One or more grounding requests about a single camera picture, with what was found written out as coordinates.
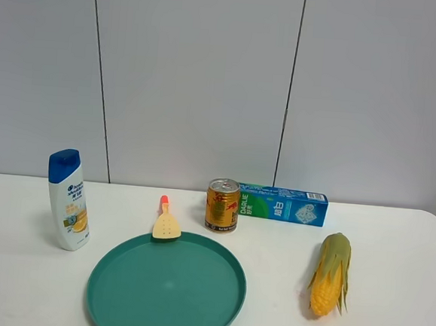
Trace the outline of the round teal plastic plate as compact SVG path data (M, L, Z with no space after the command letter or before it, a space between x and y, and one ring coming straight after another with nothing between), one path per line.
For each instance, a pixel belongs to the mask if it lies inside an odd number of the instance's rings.
M95 326L230 326L246 289L241 264L215 240L147 233L102 257L85 303Z

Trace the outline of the yellow corn cob with husk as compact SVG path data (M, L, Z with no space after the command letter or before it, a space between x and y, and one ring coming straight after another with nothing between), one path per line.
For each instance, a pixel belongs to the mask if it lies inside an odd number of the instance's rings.
M315 316L329 315L335 308L342 315L342 311L347 309L351 254L351 243L341 232L325 237L313 277L308 284L309 308Z

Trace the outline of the blue green toothpaste box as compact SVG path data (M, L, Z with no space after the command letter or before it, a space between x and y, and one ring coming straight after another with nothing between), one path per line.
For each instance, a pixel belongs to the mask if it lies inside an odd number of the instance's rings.
M329 202L322 193L240 183L240 215L322 227Z

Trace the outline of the white blue shampoo bottle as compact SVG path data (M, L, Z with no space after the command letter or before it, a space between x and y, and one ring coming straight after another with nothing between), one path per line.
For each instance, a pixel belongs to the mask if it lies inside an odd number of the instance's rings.
M57 239L62 249L76 251L90 238L81 156L64 149L49 157L48 188Z

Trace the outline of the gold energy drink can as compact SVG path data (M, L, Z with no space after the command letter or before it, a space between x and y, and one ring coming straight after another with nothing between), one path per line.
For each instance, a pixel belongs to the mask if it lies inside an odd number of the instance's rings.
M206 191L205 227L217 233L236 229L238 221L239 183L229 178L216 178Z

